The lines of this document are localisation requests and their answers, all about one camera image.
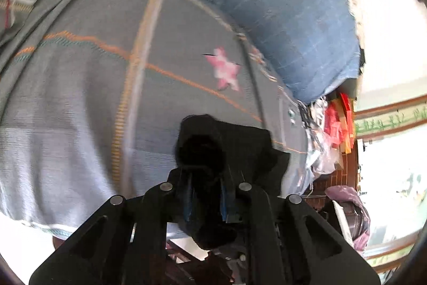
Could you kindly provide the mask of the clear plastic bags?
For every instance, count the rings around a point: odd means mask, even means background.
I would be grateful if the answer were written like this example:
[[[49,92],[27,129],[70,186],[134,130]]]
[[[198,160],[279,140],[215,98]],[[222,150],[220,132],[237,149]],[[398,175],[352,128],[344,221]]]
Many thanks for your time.
[[[332,174],[341,164],[342,156],[339,148],[331,146],[329,136],[324,132],[328,101],[319,98],[310,105],[299,101],[298,106],[308,138],[306,166],[315,179]]]

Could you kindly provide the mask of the black pants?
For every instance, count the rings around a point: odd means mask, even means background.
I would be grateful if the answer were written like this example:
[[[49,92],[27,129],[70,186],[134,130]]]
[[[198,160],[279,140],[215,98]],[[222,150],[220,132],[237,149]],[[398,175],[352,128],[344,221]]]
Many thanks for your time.
[[[278,196],[290,154],[273,147],[267,130],[204,114],[181,121],[175,161],[168,180],[180,200],[176,222],[200,248],[216,249],[232,244],[239,233],[239,184]]]

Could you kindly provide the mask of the grey patterned bed sheet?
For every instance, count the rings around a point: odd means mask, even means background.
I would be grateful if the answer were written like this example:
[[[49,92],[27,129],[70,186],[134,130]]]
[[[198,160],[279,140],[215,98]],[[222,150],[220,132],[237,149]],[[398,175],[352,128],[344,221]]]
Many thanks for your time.
[[[303,193],[298,102],[252,41],[205,0],[1,0],[1,213],[59,237],[114,194],[175,167],[181,121],[270,131]]]

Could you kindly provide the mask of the purple cloth on chair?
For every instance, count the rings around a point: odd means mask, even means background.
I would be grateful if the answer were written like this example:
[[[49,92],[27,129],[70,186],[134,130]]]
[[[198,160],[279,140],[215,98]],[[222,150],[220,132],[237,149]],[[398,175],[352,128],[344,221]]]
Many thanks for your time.
[[[358,192],[347,185],[336,185],[327,188],[325,193],[343,209],[353,247],[358,252],[364,251],[370,237],[370,216]]]

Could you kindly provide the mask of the red packaging pile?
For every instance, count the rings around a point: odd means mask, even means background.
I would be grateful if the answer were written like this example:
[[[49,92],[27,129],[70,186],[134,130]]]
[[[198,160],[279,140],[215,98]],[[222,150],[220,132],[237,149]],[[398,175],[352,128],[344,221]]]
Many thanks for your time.
[[[328,102],[325,111],[324,132],[329,136],[331,146],[341,153],[350,154],[355,144],[355,123],[353,100],[345,93]]]

